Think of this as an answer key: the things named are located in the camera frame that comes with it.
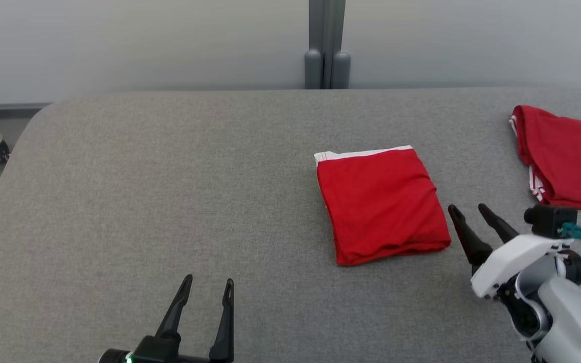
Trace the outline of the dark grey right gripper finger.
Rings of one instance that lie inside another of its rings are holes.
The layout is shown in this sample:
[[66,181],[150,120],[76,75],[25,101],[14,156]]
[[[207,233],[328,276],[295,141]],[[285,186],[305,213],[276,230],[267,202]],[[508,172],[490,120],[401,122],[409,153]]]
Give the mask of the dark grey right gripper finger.
[[478,211],[486,221],[487,225],[494,229],[501,241],[506,244],[519,235],[509,223],[494,213],[486,204],[478,204]]
[[459,243],[463,248],[463,252],[471,267],[480,267],[493,252],[493,248],[483,242],[477,234],[470,228],[466,221],[466,217],[454,204],[447,207],[450,219],[454,225],[454,229],[459,239]]

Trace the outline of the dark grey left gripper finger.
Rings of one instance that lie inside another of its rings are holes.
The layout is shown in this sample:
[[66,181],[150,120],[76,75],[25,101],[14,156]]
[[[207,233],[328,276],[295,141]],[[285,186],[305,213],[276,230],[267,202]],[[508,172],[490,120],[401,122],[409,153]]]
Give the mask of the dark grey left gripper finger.
[[155,338],[181,339],[178,327],[182,315],[182,310],[186,306],[191,292],[193,276],[187,274],[176,292],[171,304],[164,315],[159,328],[155,333]]
[[226,281],[221,304],[223,312],[208,358],[210,361],[235,361],[235,283],[232,278]]

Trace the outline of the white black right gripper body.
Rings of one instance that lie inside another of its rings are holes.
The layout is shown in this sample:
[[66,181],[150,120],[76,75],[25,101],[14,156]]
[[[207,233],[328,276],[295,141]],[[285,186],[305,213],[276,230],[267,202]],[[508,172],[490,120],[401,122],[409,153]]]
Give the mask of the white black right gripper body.
[[574,239],[550,239],[534,234],[520,234],[493,251],[470,279],[479,298],[493,298],[511,278],[519,296],[539,289],[542,283],[562,276],[557,258]]

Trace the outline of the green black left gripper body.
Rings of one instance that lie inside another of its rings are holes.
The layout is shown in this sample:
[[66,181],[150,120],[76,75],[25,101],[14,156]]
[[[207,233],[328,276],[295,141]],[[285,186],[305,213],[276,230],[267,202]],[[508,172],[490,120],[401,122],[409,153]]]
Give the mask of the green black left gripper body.
[[229,338],[216,340],[207,358],[179,354],[179,342],[173,339],[146,336],[131,353],[131,362],[233,362],[234,342]]

